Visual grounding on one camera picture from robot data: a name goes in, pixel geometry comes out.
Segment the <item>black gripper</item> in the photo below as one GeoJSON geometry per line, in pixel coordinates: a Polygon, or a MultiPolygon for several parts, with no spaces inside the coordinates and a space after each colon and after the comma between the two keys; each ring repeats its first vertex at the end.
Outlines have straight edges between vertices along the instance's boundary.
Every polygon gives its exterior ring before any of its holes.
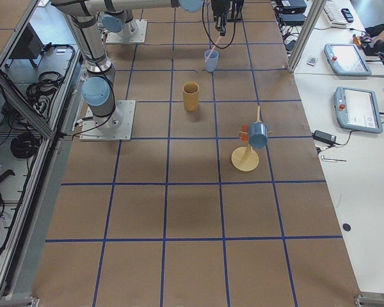
{"type": "Polygon", "coordinates": [[[227,13],[230,9],[229,0],[211,0],[211,9],[215,21],[215,28],[220,36],[226,35],[227,13]]]}

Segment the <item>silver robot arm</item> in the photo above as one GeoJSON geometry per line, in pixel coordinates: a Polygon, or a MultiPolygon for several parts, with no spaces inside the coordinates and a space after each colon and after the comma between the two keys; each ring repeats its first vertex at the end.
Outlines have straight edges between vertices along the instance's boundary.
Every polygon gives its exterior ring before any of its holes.
{"type": "Polygon", "coordinates": [[[208,8],[209,11],[212,10],[213,20],[215,23],[215,28],[219,32],[220,36],[225,36],[227,33],[227,16],[229,6],[227,5],[225,9],[213,10],[205,2],[200,6],[192,8],[174,8],[171,13],[167,14],[167,17],[164,16],[163,8],[153,10],[156,13],[156,17],[149,19],[136,19],[132,10],[123,10],[120,12],[104,12],[100,19],[100,28],[106,30],[108,33],[114,33],[117,37],[122,39],[131,40],[136,35],[140,36],[147,29],[148,22],[156,23],[174,23],[176,22],[176,16],[179,14],[189,14],[197,16],[200,12],[200,21],[204,25],[205,31],[208,33],[206,28],[206,23],[204,18],[206,16],[205,9],[208,8]]]}
{"type": "Polygon", "coordinates": [[[177,8],[195,12],[204,7],[203,1],[52,1],[66,15],[73,36],[85,58],[89,73],[103,74],[112,67],[97,26],[97,14],[130,13],[135,9],[177,8]]]}

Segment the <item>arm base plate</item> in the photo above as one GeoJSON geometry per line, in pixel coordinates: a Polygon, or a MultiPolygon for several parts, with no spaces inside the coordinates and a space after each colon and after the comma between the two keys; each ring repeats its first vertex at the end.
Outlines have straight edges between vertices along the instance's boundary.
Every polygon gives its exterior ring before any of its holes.
{"type": "Polygon", "coordinates": [[[116,108],[107,123],[99,128],[96,126],[103,123],[100,118],[84,121],[84,133],[80,133],[82,141],[130,141],[136,109],[135,100],[116,100],[116,108]]]}
{"type": "Polygon", "coordinates": [[[145,43],[148,21],[132,19],[128,23],[118,22],[117,26],[108,26],[107,44],[145,43]]]}

